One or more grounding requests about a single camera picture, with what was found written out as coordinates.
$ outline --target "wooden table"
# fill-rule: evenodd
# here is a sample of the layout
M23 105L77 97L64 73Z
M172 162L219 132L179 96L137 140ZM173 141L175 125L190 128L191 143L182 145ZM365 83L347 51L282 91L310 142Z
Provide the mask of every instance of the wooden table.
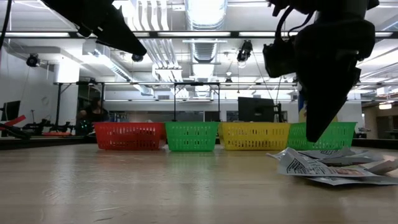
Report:
M383 153L388 159L398 155ZM277 161L265 154L109 152L89 144L0 151L0 220L4 224L398 222L398 187L329 187L287 177L277 174Z

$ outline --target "basket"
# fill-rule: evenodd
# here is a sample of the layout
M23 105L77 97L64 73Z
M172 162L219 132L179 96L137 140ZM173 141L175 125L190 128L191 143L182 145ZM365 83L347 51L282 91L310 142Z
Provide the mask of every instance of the basket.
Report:
M159 150L165 145L163 123L95 123L98 147L105 150Z
M226 150L283 150L289 123L221 123L219 135Z
M289 133L288 147L296 150L339 150L351 147L353 142L355 122L332 122L316 142L308 142L306 123L292 124Z
M209 152L216 145L217 122L167 122L171 151Z

